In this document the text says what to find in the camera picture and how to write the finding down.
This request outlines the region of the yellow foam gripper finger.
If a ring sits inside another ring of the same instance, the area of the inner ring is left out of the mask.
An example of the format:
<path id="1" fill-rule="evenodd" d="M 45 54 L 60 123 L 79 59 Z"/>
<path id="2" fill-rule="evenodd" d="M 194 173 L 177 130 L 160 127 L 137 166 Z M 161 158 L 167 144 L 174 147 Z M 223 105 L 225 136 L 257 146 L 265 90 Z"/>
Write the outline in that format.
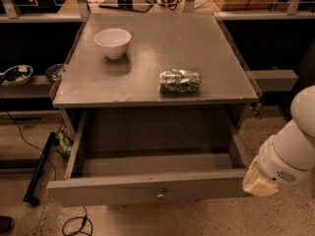
<path id="1" fill-rule="evenodd" d="M 268 197 L 276 194 L 279 189 L 259 172 L 258 157 L 251 162 L 242 182 L 243 191 L 255 197 Z"/>

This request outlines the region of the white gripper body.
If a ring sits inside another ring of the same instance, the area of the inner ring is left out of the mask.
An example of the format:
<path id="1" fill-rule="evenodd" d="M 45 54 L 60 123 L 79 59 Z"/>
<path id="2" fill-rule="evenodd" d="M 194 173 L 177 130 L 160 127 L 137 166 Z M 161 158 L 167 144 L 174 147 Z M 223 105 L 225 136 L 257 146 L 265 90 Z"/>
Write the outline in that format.
<path id="1" fill-rule="evenodd" d="M 274 148 L 274 139 L 275 136 L 270 136 L 259 149 L 258 172 L 263 182 L 269 186 L 296 185 L 305 179 L 310 171 L 296 169 L 281 159 Z"/>

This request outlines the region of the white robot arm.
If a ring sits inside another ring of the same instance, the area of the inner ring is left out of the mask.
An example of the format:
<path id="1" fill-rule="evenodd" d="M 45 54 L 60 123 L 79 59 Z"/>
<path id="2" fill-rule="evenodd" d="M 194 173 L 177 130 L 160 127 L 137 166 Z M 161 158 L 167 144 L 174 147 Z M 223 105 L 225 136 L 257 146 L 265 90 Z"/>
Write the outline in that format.
<path id="1" fill-rule="evenodd" d="M 259 148 L 243 179 L 243 190 L 268 197 L 305 179 L 315 166 L 315 86 L 291 102 L 291 120 Z"/>

